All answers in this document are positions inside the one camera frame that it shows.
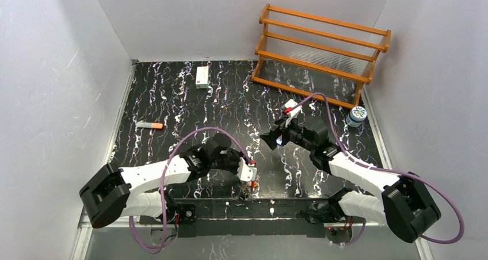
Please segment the blue key tag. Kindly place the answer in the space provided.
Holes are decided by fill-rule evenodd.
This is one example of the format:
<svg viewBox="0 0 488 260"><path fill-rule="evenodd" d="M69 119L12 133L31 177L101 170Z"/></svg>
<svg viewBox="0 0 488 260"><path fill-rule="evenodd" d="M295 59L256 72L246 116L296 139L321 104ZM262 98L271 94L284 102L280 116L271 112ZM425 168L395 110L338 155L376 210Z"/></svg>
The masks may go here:
<svg viewBox="0 0 488 260"><path fill-rule="evenodd" d="M277 144L278 146L281 146L281 147L283 146L283 139L282 139L282 137L281 137L281 136L279 136L279 137L276 139L276 144Z"/></svg>

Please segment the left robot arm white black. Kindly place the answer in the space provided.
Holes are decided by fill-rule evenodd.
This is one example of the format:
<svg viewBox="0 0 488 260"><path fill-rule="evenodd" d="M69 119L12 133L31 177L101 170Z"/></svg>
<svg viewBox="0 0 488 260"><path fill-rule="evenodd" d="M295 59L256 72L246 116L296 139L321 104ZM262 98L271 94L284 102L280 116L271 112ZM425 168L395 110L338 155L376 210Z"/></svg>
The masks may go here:
<svg viewBox="0 0 488 260"><path fill-rule="evenodd" d="M160 187L197 180L212 169L228 171L242 182L255 181L255 163L231 145L228 136L217 133L171 161L122 168L107 163L79 191L91 226L103 228L128 216L153 217L170 224L194 223L195 206L177 204Z"/></svg>

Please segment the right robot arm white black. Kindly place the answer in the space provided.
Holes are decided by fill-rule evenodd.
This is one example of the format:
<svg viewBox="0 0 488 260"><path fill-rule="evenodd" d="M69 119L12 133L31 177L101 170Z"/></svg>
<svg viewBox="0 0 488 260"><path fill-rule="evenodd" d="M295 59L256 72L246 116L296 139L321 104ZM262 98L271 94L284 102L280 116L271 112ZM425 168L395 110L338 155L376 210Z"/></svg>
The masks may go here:
<svg viewBox="0 0 488 260"><path fill-rule="evenodd" d="M260 138L272 150L294 143L307 151L314 166L332 176L343 178L361 188L342 188L326 202L315 203L301 211L310 222L362 217L384 224L401 240L412 243L441 218L441 211L425 184L410 175L374 171L344 154L329 138L329 129L318 120L300 126L297 119L276 120Z"/></svg>

